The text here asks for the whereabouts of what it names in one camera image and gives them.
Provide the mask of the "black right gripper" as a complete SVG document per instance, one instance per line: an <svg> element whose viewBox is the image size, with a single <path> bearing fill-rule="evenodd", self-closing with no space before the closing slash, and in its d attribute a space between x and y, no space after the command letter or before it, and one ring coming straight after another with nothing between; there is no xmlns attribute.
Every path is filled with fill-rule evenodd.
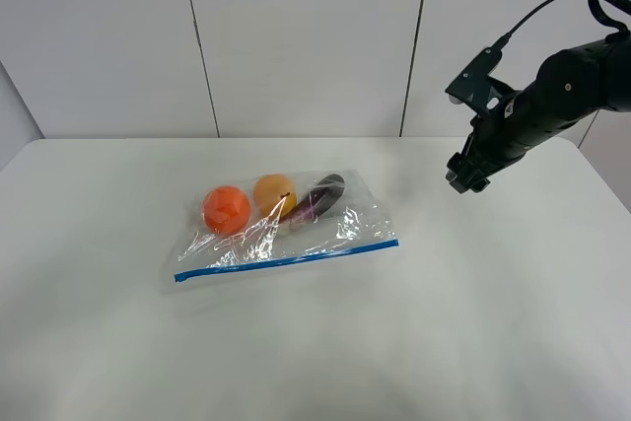
<svg viewBox="0 0 631 421"><path fill-rule="evenodd" d="M502 100L486 119L476 117L461 152L448 161L446 179L459 193L480 192L489 177L577 122L577 100L566 90L527 88Z"/></svg>

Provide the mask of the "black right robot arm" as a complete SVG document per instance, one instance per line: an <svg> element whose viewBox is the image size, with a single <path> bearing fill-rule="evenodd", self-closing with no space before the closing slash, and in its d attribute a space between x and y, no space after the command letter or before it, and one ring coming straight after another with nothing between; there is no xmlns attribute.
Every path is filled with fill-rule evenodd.
<svg viewBox="0 0 631 421"><path fill-rule="evenodd" d="M483 49L447 86L475 113L446 178L459 193L480 192L489 178L528 151L599 110L630 109L630 37L621 33L548 57L534 81L515 90L492 77L505 38Z"/></svg>

